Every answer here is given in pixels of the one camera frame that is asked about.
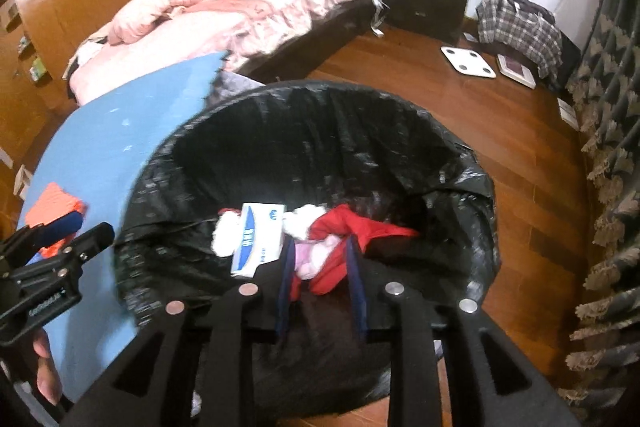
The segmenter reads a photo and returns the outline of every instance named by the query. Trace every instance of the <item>patterned curtain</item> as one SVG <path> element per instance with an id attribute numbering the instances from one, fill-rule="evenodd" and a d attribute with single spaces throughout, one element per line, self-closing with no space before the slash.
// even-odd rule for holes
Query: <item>patterned curtain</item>
<path id="1" fill-rule="evenodd" d="M 579 372 L 559 393 L 586 426 L 602 425 L 640 359 L 640 0 L 602 0 L 591 41 L 567 84 L 580 117 L 588 179 L 602 213 L 593 243 L 602 259 L 584 286 L 592 302 L 576 308 L 566 363 Z"/>

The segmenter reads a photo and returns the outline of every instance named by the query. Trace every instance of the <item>screw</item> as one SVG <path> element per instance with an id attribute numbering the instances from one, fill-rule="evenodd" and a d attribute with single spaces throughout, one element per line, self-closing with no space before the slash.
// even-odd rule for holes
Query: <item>screw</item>
<path id="1" fill-rule="evenodd" d="M 255 295 L 258 293 L 258 285 L 252 282 L 248 282 L 243 284 L 238 288 L 240 295 L 244 295 L 245 297 L 249 297 L 251 295 Z"/>
<path id="2" fill-rule="evenodd" d="M 164 311 L 166 311 L 169 315 L 179 315 L 184 311 L 184 302 L 182 301 L 171 301 L 167 306 L 164 307 Z"/>
<path id="3" fill-rule="evenodd" d="M 465 313 L 478 311 L 478 303 L 473 299 L 462 299 L 462 301 L 458 303 L 458 307 Z"/>
<path id="4" fill-rule="evenodd" d="M 404 293 L 404 286 L 399 282 L 388 282 L 385 285 L 385 292 L 389 295 L 402 295 Z"/>

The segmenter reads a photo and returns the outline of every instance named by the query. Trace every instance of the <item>black plastic bag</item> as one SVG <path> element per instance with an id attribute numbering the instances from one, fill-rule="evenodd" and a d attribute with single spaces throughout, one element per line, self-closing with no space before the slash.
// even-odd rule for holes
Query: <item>black plastic bag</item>
<path id="1" fill-rule="evenodd" d="M 210 251 L 221 208 L 346 202 L 420 232 L 367 248 L 395 280 L 481 302 L 500 265 L 494 200 L 472 150 L 425 109 L 353 84 L 273 84 L 201 113 L 149 160 L 116 245 L 118 291 L 139 324 L 172 299 L 208 303 L 238 283 Z M 291 313 L 282 345 L 254 349 L 261 416 L 345 412 L 388 393 L 388 349 L 357 339 L 345 281 L 303 291 Z"/>

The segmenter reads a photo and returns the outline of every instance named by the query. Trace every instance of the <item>plaid bag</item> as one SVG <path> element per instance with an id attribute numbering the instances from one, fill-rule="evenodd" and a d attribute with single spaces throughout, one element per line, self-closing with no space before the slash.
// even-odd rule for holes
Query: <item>plaid bag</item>
<path id="1" fill-rule="evenodd" d="M 548 11 L 524 0 L 482 0 L 476 8 L 478 38 L 487 44 L 502 42 L 538 65 L 540 78 L 560 90 L 558 68 L 562 64 L 562 33 L 549 22 Z"/>

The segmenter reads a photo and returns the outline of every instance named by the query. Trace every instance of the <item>human hand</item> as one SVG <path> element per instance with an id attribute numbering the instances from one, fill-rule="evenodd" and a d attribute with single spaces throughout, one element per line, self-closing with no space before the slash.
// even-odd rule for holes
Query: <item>human hand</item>
<path id="1" fill-rule="evenodd" d="M 44 330 L 39 330 L 33 339 L 33 350 L 38 356 L 38 373 L 36 382 L 38 391 L 53 405 L 62 397 L 62 382 L 51 356 L 49 337 Z"/>

